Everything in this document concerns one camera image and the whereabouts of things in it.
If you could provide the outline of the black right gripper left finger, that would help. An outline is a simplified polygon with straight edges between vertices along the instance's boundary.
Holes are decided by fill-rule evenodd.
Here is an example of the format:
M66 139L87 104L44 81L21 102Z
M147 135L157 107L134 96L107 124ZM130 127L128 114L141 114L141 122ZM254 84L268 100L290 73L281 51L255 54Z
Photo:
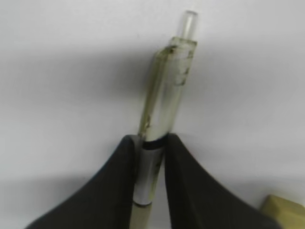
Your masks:
M139 140L124 136L101 169L29 229L127 229L130 226Z

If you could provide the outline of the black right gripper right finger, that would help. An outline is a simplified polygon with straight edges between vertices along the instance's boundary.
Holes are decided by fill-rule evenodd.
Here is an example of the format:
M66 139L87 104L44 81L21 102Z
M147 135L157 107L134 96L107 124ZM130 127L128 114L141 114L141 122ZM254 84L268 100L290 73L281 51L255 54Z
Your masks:
M176 134L167 138L165 184L173 229L279 229L214 179Z

